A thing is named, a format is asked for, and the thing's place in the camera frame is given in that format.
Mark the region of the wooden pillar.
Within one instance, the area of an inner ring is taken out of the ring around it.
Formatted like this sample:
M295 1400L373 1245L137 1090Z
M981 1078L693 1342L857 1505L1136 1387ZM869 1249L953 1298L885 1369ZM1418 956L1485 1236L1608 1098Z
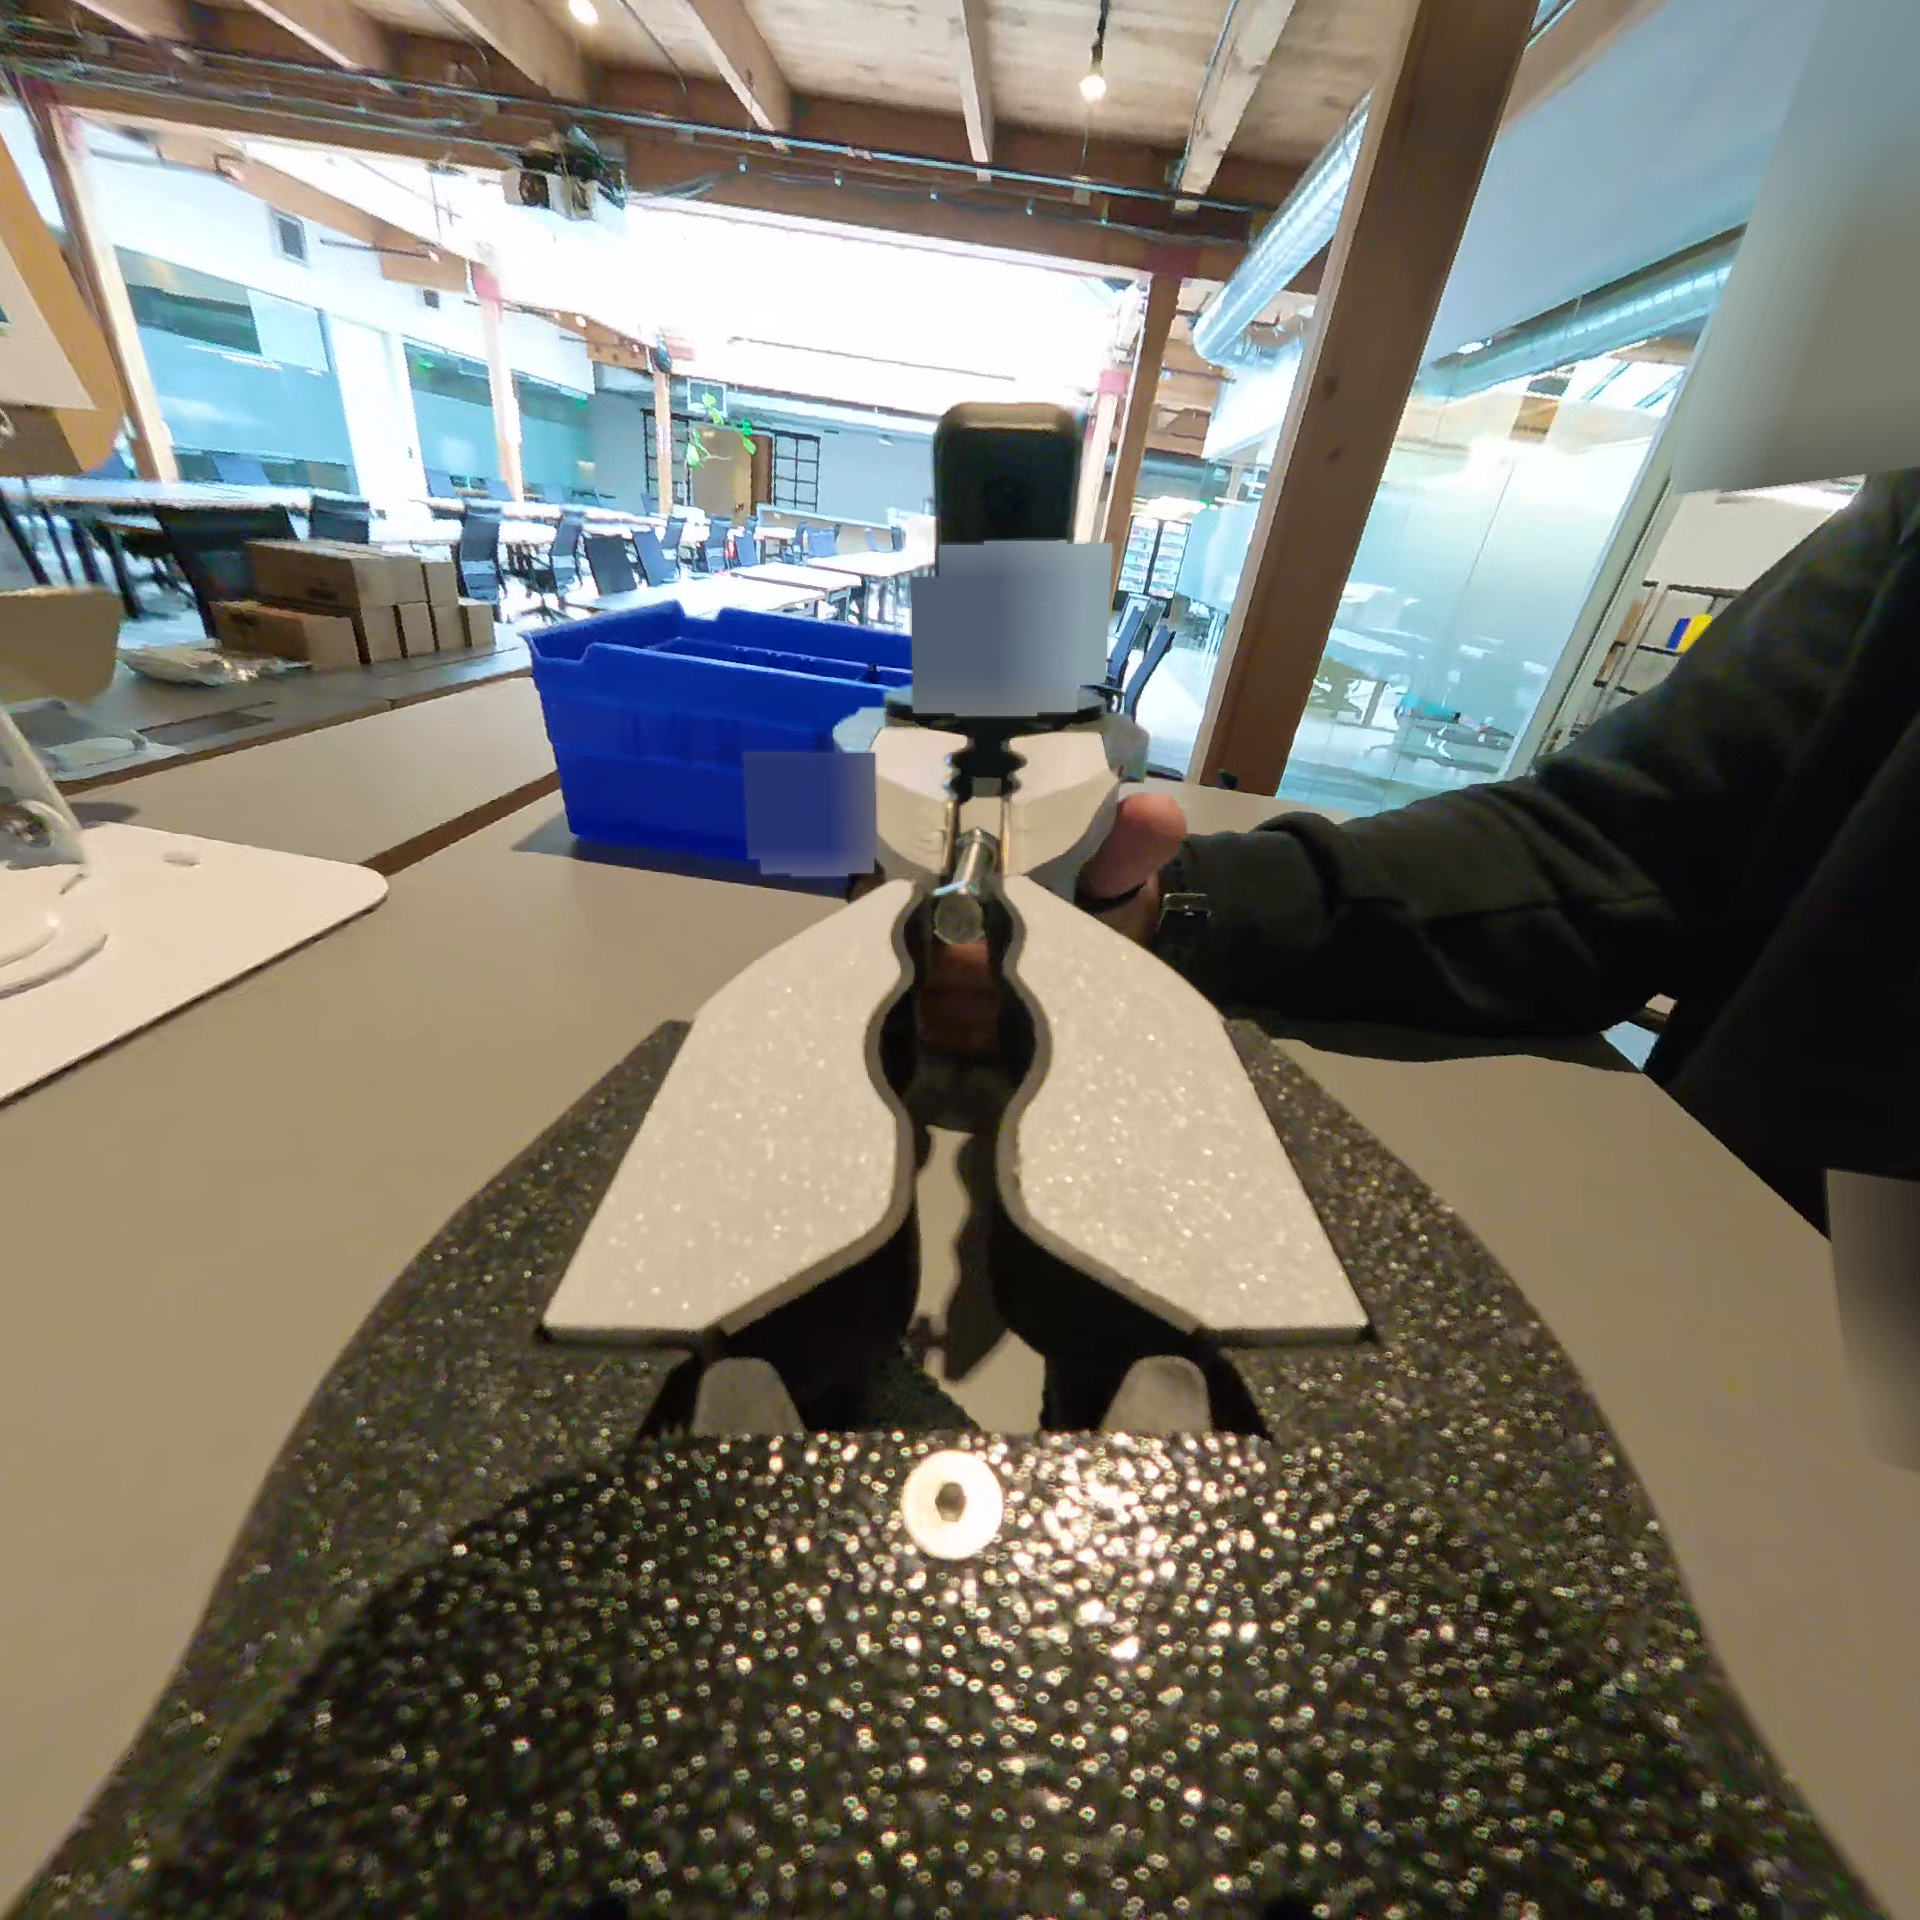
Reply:
M1103 542L1110 549L1114 585L1120 582L1126 544L1132 533L1141 463L1157 407L1161 375L1165 372L1167 346L1187 283L1187 275L1180 272L1182 264L1184 261L1173 254L1169 261L1157 265L1149 275L1135 358L1125 384L1125 407L1110 462L1104 494L1107 512L1103 518Z
M1410 4L1374 87L1190 774L1274 794L1537 4Z

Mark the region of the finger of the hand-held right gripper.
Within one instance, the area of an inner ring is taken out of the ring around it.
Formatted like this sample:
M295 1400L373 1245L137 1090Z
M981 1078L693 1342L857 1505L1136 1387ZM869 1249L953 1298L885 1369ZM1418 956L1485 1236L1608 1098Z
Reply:
M1074 899L1084 868L1107 842L1123 788L1145 775L1149 732L1131 715L1024 725L1007 740L999 864L1060 899Z
M971 746L968 733L951 715L858 707L831 738L839 751L875 761L876 871L926 892L942 886L958 836L955 761Z

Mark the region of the white ceiling unit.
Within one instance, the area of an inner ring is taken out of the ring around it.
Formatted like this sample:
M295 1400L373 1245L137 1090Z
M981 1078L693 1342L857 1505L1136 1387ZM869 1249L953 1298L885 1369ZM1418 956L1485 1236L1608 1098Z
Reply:
M623 164L584 135L517 150L498 186L510 207L555 221L621 228L627 217Z

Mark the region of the rows of office chairs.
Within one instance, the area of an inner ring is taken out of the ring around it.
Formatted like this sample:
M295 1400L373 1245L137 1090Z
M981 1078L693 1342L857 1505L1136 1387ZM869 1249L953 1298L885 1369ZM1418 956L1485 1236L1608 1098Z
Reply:
M834 522L737 522L700 509L633 514L473 491L423 491L406 527L460 547L513 600L584 616L644 607L793 612L900 627L911 591L934 571L933 547L855 542Z

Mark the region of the person's right forearm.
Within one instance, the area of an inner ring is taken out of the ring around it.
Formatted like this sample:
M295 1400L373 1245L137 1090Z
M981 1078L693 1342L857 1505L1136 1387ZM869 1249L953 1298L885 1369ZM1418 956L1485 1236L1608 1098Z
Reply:
M1151 947L1219 1004L1565 1039L1672 1002L1649 1075L1816 1228L1919 1172L1919 473L1868 478L1655 687L1514 779L1193 836Z

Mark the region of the silver ventilation duct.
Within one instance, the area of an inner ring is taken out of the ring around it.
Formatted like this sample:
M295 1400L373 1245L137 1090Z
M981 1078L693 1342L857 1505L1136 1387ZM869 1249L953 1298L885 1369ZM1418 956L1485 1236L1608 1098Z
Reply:
M1449 399L1474 395L1699 327L1716 309L1733 265L1733 254L1725 251L1579 299L1569 309L1524 322L1492 343L1432 359L1420 386Z
M1213 367L1264 372L1294 351L1254 336L1261 314L1320 251L1332 245L1370 129L1365 93L1340 132L1312 157L1287 202L1213 299L1193 319L1193 348Z

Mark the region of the silver bolt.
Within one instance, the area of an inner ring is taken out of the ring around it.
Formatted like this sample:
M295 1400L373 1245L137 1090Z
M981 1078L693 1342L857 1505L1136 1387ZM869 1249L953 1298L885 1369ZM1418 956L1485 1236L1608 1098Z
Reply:
M1001 840L988 828L964 828L946 877L926 899L926 927L942 947L983 945L993 935Z

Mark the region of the blue plastic bin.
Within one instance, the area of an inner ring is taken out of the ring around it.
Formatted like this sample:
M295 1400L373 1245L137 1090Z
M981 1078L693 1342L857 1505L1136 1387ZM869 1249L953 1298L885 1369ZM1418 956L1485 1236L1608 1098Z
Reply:
M575 838L745 868L749 758L833 754L911 678L899 630L739 605L601 612L529 648Z

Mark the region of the clear plastic bag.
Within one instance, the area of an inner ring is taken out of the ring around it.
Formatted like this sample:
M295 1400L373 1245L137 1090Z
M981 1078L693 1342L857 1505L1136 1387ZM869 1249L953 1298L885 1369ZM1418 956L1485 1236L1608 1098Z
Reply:
M257 686L306 671L300 659L187 642L124 648L119 662L142 680L202 690Z

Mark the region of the person's right hand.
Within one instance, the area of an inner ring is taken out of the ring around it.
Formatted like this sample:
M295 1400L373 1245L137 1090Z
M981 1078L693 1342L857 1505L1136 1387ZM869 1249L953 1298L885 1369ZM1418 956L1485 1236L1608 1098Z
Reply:
M1113 932L1146 947L1162 907L1165 871L1189 836L1187 816L1158 790L1129 792L1107 838L1078 871L1074 901ZM993 1058L1001 1041L1001 975L994 939L930 935L917 993L918 1039L937 1054Z

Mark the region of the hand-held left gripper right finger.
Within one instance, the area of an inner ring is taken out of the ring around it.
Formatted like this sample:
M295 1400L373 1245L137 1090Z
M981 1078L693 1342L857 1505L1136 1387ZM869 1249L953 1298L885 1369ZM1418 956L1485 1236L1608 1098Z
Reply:
M1219 1007L1030 876L1007 978L1035 1029L1001 1125L1012 1225L1107 1291L1215 1342L1354 1342L1370 1316Z

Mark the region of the black desk monitor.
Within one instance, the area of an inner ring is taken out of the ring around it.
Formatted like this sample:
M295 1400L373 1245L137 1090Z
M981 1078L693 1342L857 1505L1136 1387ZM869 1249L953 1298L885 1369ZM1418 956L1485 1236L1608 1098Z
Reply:
M296 522L287 506L157 506L157 523L202 607L258 598L252 544L291 542Z

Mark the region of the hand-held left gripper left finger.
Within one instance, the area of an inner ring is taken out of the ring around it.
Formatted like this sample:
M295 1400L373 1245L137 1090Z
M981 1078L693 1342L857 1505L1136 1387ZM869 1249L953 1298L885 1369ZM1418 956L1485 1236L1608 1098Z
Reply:
M920 901L915 881L882 881L703 1004L545 1305L547 1336L737 1334L903 1230L911 1122L880 1033Z

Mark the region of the white rounded board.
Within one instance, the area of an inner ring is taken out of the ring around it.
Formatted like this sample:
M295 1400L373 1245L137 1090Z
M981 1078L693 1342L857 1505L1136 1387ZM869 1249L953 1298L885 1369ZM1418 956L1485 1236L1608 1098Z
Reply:
M373 868L100 823L4 860L2 1098L260 971L388 898Z

